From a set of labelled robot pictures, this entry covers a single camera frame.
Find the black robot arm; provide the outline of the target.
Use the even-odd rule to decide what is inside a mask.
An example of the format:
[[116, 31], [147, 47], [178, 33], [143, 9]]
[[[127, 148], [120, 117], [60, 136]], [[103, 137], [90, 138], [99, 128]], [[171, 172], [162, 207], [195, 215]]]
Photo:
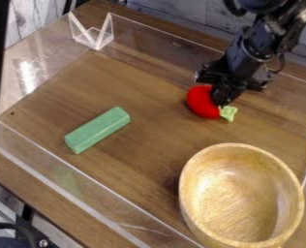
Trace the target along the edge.
[[256, 17], [236, 33], [222, 58], [204, 63], [195, 75], [195, 82], [212, 85], [212, 103], [220, 107], [246, 90], [267, 87], [306, 27], [306, 0], [223, 1], [235, 16], [254, 13]]

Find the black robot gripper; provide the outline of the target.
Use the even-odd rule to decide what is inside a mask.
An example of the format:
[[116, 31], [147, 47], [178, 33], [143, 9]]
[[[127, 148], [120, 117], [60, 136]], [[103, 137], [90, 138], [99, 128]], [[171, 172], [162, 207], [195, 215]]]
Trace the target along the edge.
[[[211, 99], [216, 106], [227, 106], [243, 93], [243, 91], [262, 91], [267, 88], [267, 84], [275, 79], [278, 72], [268, 69], [266, 65], [251, 76], [240, 76], [228, 68], [226, 57], [202, 64], [200, 69], [195, 73], [195, 82], [215, 84], [211, 90]], [[227, 83], [244, 83], [244, 87], [231, 88]]]

